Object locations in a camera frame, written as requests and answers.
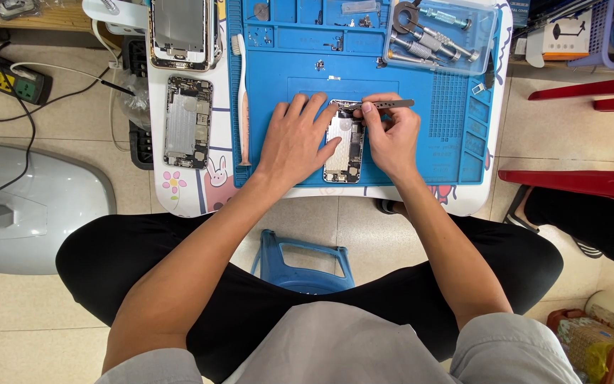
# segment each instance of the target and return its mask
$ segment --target hand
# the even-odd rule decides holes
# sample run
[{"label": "hand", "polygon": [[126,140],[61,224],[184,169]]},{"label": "hand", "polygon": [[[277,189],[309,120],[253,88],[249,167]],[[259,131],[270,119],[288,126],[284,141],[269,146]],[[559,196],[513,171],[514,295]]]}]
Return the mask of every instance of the hand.
[{"label": "hand", "polygon": [[[406,107],[377,109],[373,106],[373,102],[388,100],[402,98],[394,92],[372,94],[362,99],[362,109],[354,111],[354,116],[363,117],[362,123],[368,127],[373,161],[395,182],[410,174],[418,174],[416,140],[421,117]],[[382,115],[388,115],[390,119],[381,121]]]},{"label": "hand", "polygon": [[281,196],[322,167],[336,152],[340,137],[319,149],[323,134],[338,110],[336,103],[331,104],[314,120],[325,101],[323,92],[315,93],[311,99],[296,94],[290,104],[279,102],[274,109],[260,163],[253,175],[268,177],[269,187],[278,188]]}]

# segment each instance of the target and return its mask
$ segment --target screw organizer tray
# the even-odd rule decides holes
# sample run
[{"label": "screw organizer tray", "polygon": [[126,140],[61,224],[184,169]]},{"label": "screw organizer tray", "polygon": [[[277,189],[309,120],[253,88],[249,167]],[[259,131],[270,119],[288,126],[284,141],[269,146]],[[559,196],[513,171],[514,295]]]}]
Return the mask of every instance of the screw organizer tray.
[{"label": "screw organizer tray", "polygon": [[[345,0],[226,0],[227,47],[231,36],[246,43],[246,87],[250,106],[250,160],[235,165],[237,187],[250,177],[274,106],[296,93],[324,91],[328,99],[361,100],[378,92],[412,98],[421,116],[416,166],[429,185],[482,183],[493,89],[473,93],[485,75],[468,76],[423,68],[385,66],[390,0],[378,0],[379,12],[342,15]],[[370,27],[360,27],[369,16]],[[497,23],[501,22],[501,11]],[[496,62],[499,27],[490,51]],[[228,53],[234,164],[241,161],[239,122],[235,108],[241,59]],[[360,181],[334,184],[315,171],[298,187],[365,187],[392,185],[373,163],[368,135],[364,139]]]}]

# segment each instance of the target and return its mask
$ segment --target toothbrush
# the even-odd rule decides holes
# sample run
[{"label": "toothbrush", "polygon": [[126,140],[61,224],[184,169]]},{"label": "toothbrush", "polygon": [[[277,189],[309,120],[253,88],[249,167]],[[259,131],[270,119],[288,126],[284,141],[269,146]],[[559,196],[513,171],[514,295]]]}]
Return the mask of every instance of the toothbrush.
[{"label": "toothbrush", "polygon": [[246,92],[246,42],[242,34],[231,36],[231,51],[241,57],[241,82],[238,86],[236,112],[238,113],[238,128],[241,138],[241,162],[238,165],[252,165],[248,158],[248,142],[251,137],[251,123],[248,117],[248,92]]}]

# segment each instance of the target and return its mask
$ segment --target blue plastic stool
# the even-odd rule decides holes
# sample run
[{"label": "blue plastic stool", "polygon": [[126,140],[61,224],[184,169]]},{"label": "blue plastic stool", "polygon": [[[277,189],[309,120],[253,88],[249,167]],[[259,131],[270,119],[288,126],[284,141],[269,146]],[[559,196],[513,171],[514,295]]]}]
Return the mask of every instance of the blue plastic stool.
[{"label": "blue plastic stool", "polygon": [[[345,277],[315,271],[314,269],[287,266],[283,261],[281,249],[284,244],[323,252],[335,257],[340,263],[340,268],[343,270]],[[260,236],[260,249],[252,262],[251,274],[255,274],[255,268],[260,261],[260,279],[294,292],[328,294],[354,288],[354,279],[352,278],[352,270],[347,260],[347,248],[345,247],[333,249],[310,242],[284,239],[277,237],[272,230],[263,230]]]}]

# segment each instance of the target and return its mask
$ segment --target black pants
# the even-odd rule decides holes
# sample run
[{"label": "black pants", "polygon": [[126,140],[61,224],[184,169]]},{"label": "black pants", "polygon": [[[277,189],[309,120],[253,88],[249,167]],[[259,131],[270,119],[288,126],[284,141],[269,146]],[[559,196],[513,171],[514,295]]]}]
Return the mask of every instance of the black pants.
[{"label": "black pants", "polygon": [[[101,217],[65,240],[56,256],[58,273],[75,301],[110,326],[132,285],[208,217]],[[529,310],[558,278],[563,260],[548,240],[516,225],[452,218],[487,260],[516,313]],[[229,264],[188,333],[188,350],[201,374],[219,383],[290,307],[319,300],[354,305],[396,324],[410,324],[439,361],[451,357],[456,348],[456,319],[430,264],[424,262],[320,296],[279,288]]]},{"label": "black pants", "polygon": [[524,213],[530,223],[554,225],[614,261],[614,199],[537,187]]}]

